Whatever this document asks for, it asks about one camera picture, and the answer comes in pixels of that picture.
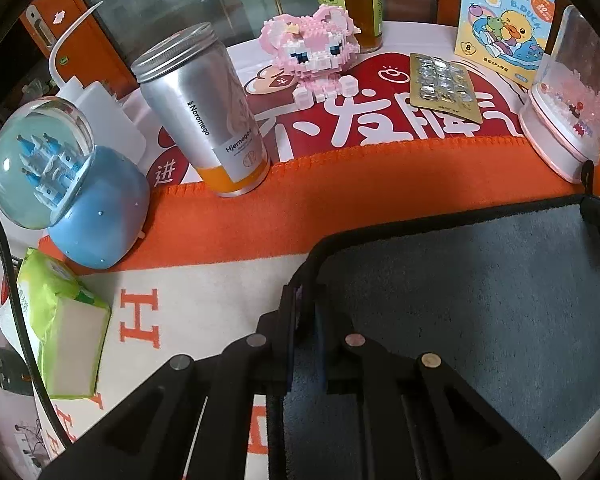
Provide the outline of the blue castle snow globe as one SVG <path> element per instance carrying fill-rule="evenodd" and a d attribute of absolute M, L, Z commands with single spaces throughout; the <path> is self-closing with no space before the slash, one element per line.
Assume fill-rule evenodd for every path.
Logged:
<path fill-rule="evenodd" d="M 146 177 L 98 145 L 85 115 L 43 96 L 20 106 L 0 131 L 0 209 L 18 226 L 44 230 L 64 256 L 109 269 L 143 235 Z"/>

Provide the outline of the pink brick pig figure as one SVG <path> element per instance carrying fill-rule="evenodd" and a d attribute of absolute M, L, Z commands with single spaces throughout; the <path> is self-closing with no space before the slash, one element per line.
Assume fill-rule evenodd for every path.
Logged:
<path fill-rule="evenodd" d="M 273 65 L 297 78 L 294 104 L 308 110 L 329 99 L 353 98 L 358 80 L 346 73 L 360 53 L 361 32 L 341 6 L 322 4 L 311 15 L 279 14 L 264 22 L 259 42 Z"/>

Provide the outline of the green tissue pack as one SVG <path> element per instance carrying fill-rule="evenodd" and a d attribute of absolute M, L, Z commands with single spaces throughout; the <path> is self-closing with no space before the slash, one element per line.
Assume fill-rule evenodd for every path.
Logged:
<path fill-rule="evenodd" d="M 65 263 L 34 248 L 24 255 L 16 284 L 47 394 L 53 399 L 94 396 L 110 305 Z"/>

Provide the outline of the pill blister pack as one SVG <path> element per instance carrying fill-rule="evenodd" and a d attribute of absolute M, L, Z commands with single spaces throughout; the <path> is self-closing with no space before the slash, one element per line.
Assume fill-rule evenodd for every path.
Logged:
<path fill-rule="evenodd" d="M 474 86 L 465 67 L 443 58 L 410 54 L 413 106 L 482 123 Z"/>

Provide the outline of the pink dome music box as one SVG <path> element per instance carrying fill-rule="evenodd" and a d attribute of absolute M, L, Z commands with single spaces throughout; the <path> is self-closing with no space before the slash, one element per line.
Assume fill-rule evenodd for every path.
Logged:
<path fill-rule="evenodd" d="M 600 37 L 572 4 L 519 123 L 535 153 L 570 183 L 581 181 L 587 162 L 600 163 Z"/>

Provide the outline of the purple and grey towel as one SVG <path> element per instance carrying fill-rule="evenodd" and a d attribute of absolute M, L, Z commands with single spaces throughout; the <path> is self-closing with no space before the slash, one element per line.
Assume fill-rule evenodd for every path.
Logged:
<path fill-rule="evenodd" d="M 600 406 L 600 198 L 369 226 L 321 240 L 296 291 L 285 479 L 366 479 L 354 396 L 324 388 L 324 300 L 399 356 L 434 352 L 547 461 Z"/>

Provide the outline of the silver aluminium can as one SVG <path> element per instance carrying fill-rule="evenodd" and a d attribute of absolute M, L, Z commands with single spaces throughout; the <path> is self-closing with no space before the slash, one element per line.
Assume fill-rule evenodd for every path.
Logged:
<path fill-rule="evenodd" d="M 209 23 L 158 42 L 131 70 L 143 98 L 211 191 L 239 196 L 264 181 L 270 156 L 226 47 Z"/>

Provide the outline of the red printed table mat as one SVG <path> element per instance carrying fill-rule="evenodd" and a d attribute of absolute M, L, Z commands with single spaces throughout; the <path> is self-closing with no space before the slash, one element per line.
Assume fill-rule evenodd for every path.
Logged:
<path fill-rule="evenodd" d="M 246 82 L 245 92 L 272 162 L 357 145 L 521 135 L 517 113 L 485 76 L 470 74 L 482 115 L 476 124 L 412 105 L 410 68 L 404 53 L 377 53 L 351 70 L 360 84 L 357 96 L 298 110 L 292 99 L 294 78 L 262 67 Z"/>

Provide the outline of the orange H-pattern table blanket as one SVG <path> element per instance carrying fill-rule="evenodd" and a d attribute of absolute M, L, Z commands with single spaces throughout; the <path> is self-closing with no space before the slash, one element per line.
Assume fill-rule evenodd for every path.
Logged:
<path fill-rule="evenodd" d="M 271 310 L 283 282 L 322 237 L 391 220 L 558 197 L 557 177 L 522 136 L 476 136 L 343 148 L 276 164 L 248 195 L 200 183 L 151 196 L 147 236 L 106 271 L 79 268 L 112 307 L 94 396 L 55 400 L 51 456 L 91 428 L 169 351 L 208 356 Z"/>

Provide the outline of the blue duck eye-mask box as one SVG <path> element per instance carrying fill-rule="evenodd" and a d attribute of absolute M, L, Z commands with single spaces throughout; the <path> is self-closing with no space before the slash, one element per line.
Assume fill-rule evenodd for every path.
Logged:
<path fill-rule="evenodd" d="M 554 12 L 555 0 L 460 0 L 455 54 L 530 88 Z"/>

